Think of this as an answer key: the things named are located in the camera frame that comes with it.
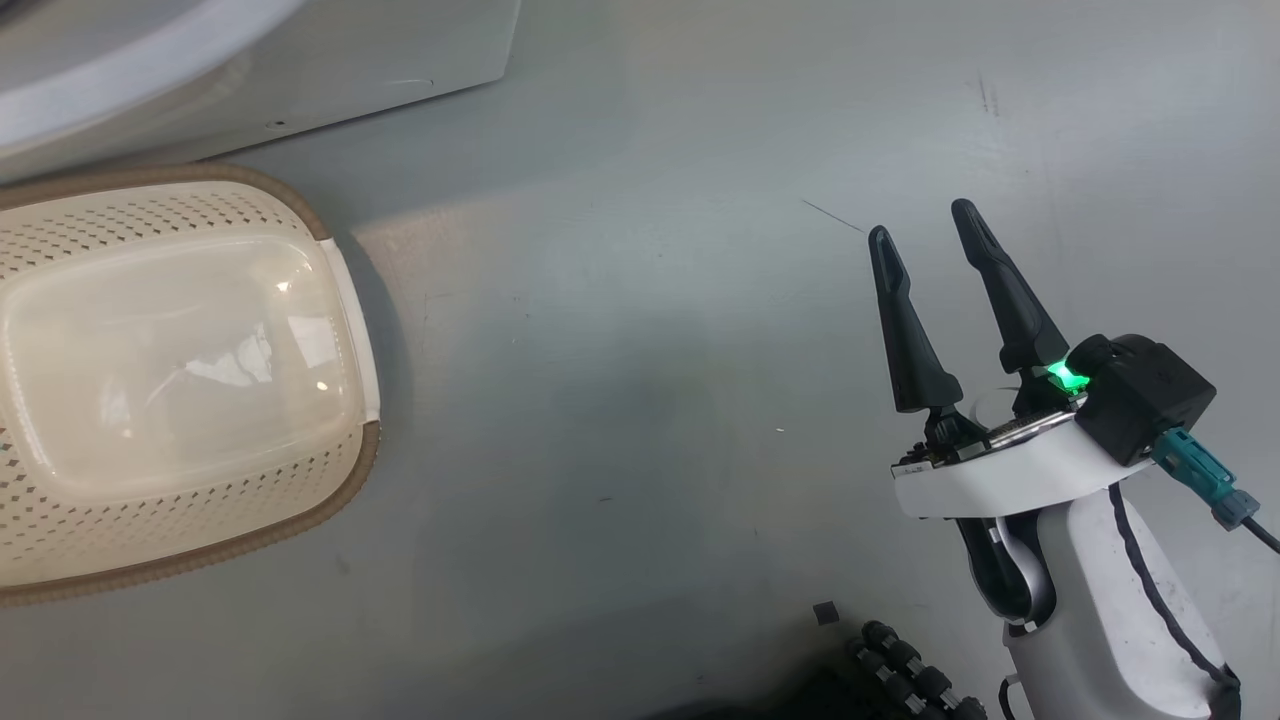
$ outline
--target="robotic arm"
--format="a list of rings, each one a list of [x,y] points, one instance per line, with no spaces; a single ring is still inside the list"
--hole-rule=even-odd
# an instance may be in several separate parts
[[[1000,325],[1001,365],[1020,388],[998,428],[956,410],[960,383],[915,314],[892,238],[873,229],[893,400],[900,413],[928,410],[924,441],[891,469],[902,510],[955,520],[1037,720],[1239,717],[1239,682],[1119,489],[1156,462],[1226,529],[1270,538],[1252,519],[1258,503],[1188,434],[1213,386],[1140,336],[1094,336],[1068,355],[977,208],[956,200],[951,213]]]

